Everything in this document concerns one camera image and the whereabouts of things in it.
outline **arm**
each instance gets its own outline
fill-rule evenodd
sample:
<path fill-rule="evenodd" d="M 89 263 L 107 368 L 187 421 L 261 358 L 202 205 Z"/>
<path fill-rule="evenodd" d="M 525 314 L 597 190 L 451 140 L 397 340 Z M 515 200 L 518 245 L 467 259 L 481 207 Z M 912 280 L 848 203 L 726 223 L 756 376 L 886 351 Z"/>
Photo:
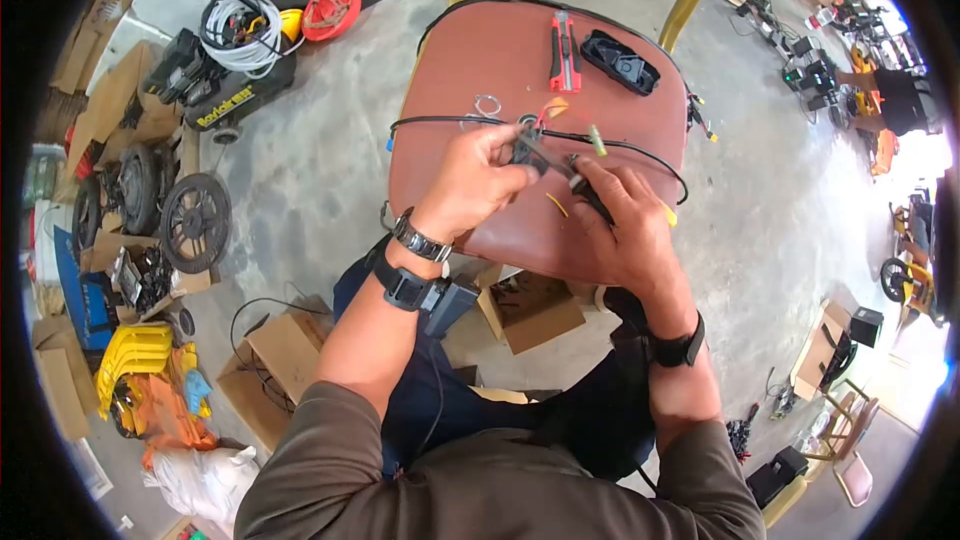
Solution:
<path fill-rule="evenodd" d="M 587 204 L 574 205 L 601 265 L 643 305 L 650 331 L 660 339 L 692 335 L 697 307 L 690 283 L 670 243 L 664 203 L 642 176 L 618 167 L 606 171 L 581 159 L 580 173 L 594 187 L 616 225 L 610 229 Z M 684 432 L 707 421 L 723 423 L 720 390 L 703 342 L 692 367 L 650 367 L 650 411 L 657 450 L 664 454 Z"/>
<path fill-rule="evenodd" d="M 630 169 L 606 171 L 587 160 L 578 169 L 616 223 L 611 229 L 589 205 L 574 205 L 601 265 L 640 300 L 657 338 L 692 335 L 697 309 L 673 252 L 664 203 Z M 692 367 L 651 364 L 650 412 L 660 455 L 655 517 L 676 537 L 763 537 L 761 512 L 723 424 L 706 342 Z"/>
<path fill-rule="evenodd" d="M 411 214 L 414 229 L 450 244 L 536 182 L 533 167 L 507 164 L 518 129 L 486 127 L 451 140 L 437 179 Z M 424 279 L 441 275 L 440 263 L 414 255 L 396 240 L 387 245 L 386 259 Z M 391 306 L 383 292 L 370 275 L 323 343 L 317 367 L 318 382 L 332 382 L 366 398 L 381 420 L 413 354 L 417 331 L 417 314 Z"/>
<path fill-rule="evenodd" d="M 517 126 L 486 127 L 450 141 L 433 185 L 410 223 L 442 243 L 473 229 L 534 183 L 533 167 L 507 164 Z M 432 279 L 441 265 L 391 240 L 385 257 L 395 268 Z M 381 484 L 380 424 L 390 394 L 413 353 L 415 312 L 383 300 L 370 275 L 319 352 L 316 378 L 270 460 L 237 512 L 237 538 L 372 537 L 389 527 L 395 485 Z M 350 517 L 365 511 L 378 516 Z"/>

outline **watch strap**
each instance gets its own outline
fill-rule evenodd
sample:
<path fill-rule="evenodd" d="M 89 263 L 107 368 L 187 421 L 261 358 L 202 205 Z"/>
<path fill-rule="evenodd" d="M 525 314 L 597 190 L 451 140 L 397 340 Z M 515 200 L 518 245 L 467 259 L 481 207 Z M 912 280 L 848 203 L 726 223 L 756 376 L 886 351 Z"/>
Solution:
<path fill-rule="evenodd" d="M 434 263 L 446 261 L 447 258 L 450 257 L 453 244 L 438 242 L 414 229 L 414 227 L 410 225 L 410 215 L 413 212 L 414 208 L 410 207 L 404 210 L 403 214 L 397 218 L 396 223 L 393 225 L 393 237 L 396 238 L 396 241 L 400 243 L 401 246 L 414 253 L 417 257 Z"/>
<path fill-rule="evenodd" d="M 647 335 L 648 346 L 652 351 L 653 360 L 663 367 L 693 366 L 700 353 L 700 345 L 704 342 L 704 318 L 697 311 L 697 329 L 692 335 L 681 336 L 672 340 L 664 340 Z"/>
<path fill-rule="evenodd" d="M 403 311 L 418 310 L 434 284 L 434 280 L 425 280 L 403 267 L 393 267 L 384 253 L 373 264 L 373 275 L 383 286 L 383 299 Z"/>

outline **yellow hard hat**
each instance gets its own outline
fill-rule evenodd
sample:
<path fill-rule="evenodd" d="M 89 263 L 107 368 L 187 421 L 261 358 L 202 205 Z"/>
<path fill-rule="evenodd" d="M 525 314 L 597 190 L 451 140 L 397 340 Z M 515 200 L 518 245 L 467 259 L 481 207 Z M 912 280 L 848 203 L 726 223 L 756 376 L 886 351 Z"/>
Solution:
<path fill-rule="evenodd" d="M 300 38 L 301 20 L 304 18 L 304 9 L 287 9 L 280 11 L 282 24 L 280 29 L 290 42 L 297 42 Z"/>

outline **coiled cable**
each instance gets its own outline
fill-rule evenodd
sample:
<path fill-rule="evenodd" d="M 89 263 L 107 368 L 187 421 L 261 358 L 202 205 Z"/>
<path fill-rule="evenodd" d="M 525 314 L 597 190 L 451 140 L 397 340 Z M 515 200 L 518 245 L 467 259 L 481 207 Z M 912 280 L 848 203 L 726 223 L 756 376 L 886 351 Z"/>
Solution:
<path fill-rule="evenodd" d="M 265 20 L 264 29 L 252 34 L 241 32 L 248 41 L 231 46 L 236 33 L 231 22 L 252 12 L 251 3 Z M 213 0 L 204 9 L 200 26 L 200 42 L 206 53 L 224 68 L 253 79 L 268 76 L 274 64 L 296 48 L 281 51 L 281 11 L 270 0 Z"/>

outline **silver metal watch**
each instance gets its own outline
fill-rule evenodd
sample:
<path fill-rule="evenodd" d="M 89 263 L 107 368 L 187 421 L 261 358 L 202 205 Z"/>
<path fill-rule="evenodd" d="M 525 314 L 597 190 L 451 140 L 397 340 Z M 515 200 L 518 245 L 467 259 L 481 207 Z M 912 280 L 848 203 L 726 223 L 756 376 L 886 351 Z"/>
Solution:
<path fill-rule="evenodd" d="M 393 237 L 401 246 L 417 257 L 422 257 L 434 263 L 446 261 L 450 257 L 453 244 L 443 244 L 415 230 L 410 225 L 410 214 L 413 212 L 413 207 L 403 211 L 403 214 L 393 224 Z"/>

